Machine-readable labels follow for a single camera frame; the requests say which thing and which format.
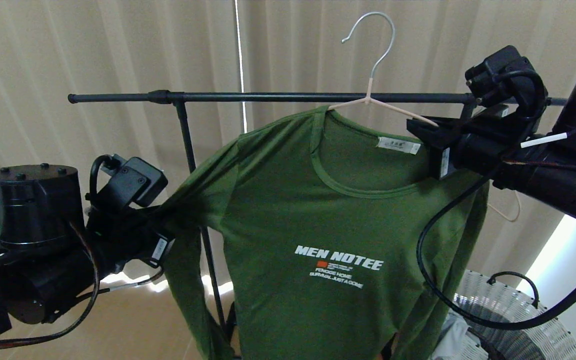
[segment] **black handle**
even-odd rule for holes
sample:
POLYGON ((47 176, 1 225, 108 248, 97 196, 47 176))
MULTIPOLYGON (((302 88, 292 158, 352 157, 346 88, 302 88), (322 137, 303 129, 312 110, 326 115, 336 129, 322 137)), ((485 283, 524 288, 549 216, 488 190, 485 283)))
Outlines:
POLYGON ((530 287, 532 288, 532 292, 534 294, 534 300, 532 301, 531 305, 534 306, 535 309, 537 309, 537 305, 539 304, 539 292, 537 291, 537 285, 535 285, 535 283, 532 280, 530 280, 530 278, 528 278, 528 276, 524 275, 523 273, 514 272, 514 271, 501 271, 501 272, 495 273, 492 276, 490 276, 490 278, 486 282, 490 285, 493 285, 494 283, 497 282, 496 277, 502 276, 502 275, 513 275, 513 276, 517 276, 519 278, 522 278, 523 280, 526 280, 528 282, 528 284, 530 284, 530 287))

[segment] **hanger hook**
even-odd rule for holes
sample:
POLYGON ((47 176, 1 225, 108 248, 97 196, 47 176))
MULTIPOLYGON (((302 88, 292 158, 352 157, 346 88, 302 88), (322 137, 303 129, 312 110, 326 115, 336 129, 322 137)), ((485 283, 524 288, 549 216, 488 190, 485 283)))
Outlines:
POLYGON ((384 14, 381 11, 371 11, 369 13, 365 13, 354 23, 354 25, 352 25, 352 29, 350 29, 350 34, 348 34, 348 36, 346 36, 345 38, 343 38, 341 40, 342 44, 345 43, 346 41, 348 41, 350 39, 350 37, 353 36, 353 32, 355 31, 355 28, 357 27, 357 25, 359 23, 361 23, 361 21, 364 20, 364 18, 371 16, 371 15, 379 15, 379 16, 384 17, 388 21, 388 23, 390 24, 390 29, 392 30, 392 36, 390 37, 390 45, 388 45, 386 52, 384 52, 383 55, 381 55, 381 57, 377 60, 377 62, 374 63, 374 66, 372 67, 372 71, 370 72, 370 79, 375 77, 375 70, 377 70, 377 66, 379 65, 380 62, 382 62, 382 60, 386 57, 386 55, 388 55, 388 53, 391 52, 391 49, 393 48, 393 43, 395 42, 395 24, 393 23, 393 20, 390 18, 390 16, 388 16, 387 14, 384 14))

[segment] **wicker basket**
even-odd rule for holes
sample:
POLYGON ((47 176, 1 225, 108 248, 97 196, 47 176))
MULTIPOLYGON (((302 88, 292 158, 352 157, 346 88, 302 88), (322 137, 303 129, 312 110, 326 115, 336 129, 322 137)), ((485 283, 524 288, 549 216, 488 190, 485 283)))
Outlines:
MULTIPOLYGON (((467 270, 453 301, 482 319, 498 322, 525 321, 543 313, 533 298, 500 282, 489 284, 489 277, 467 270)), ((576 360, 576 341, 558 319, 526 330, 496 330, 468 321, 474 333, 494 347, 506 360, 576 360)), ((471 339, 454 360, 485 360, 482 349, 471 339)))

